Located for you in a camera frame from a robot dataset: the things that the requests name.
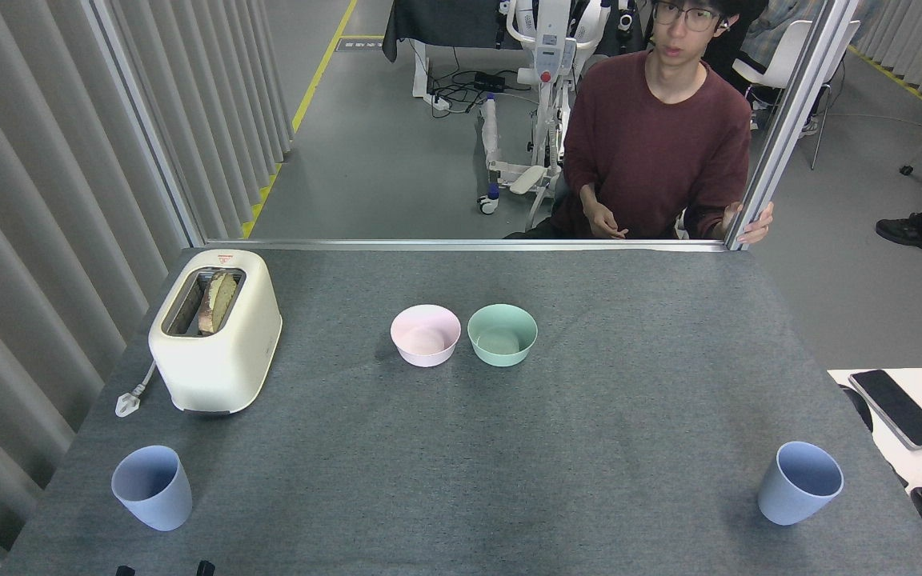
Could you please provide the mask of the person's right hand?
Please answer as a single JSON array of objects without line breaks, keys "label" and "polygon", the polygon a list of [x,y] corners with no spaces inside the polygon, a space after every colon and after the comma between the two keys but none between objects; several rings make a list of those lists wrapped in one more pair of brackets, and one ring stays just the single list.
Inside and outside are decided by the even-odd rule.
[{"label": "person's right hand", "polygon": [[619,229],[611,209],[600,203],[593,183],[579,189],[579,200],[592,237],[596,239],[626,239],[627,229]]}]

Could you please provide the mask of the person's left hand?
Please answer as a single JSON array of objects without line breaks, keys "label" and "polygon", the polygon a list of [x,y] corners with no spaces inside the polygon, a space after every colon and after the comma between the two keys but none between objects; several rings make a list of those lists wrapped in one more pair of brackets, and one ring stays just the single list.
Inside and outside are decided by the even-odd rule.
[{"label": "person's left hand", "polygon": [[[722,215],[720,223],[720,233],[718,234],[718,238],[724,239],[727,237],[729,230],[732,229],[733,220],[735,220],[736,215],[742,211],[743,207],[744,204],[742,201],[733,202],[732,204],[729,204],[727,207],[725,207],[724,215]],[[766,234],[769,232],[769,226],[771,226],[772,222],[773,203],[768,202],[768,204],[765,205],[764,210],[762,210],[757,216],[757,219],[755,219],[754,222],[749,222],[744,227],[743,233],[736,237],[736,241],[743,245],[751,245],[757,243],[766,237]]]}]

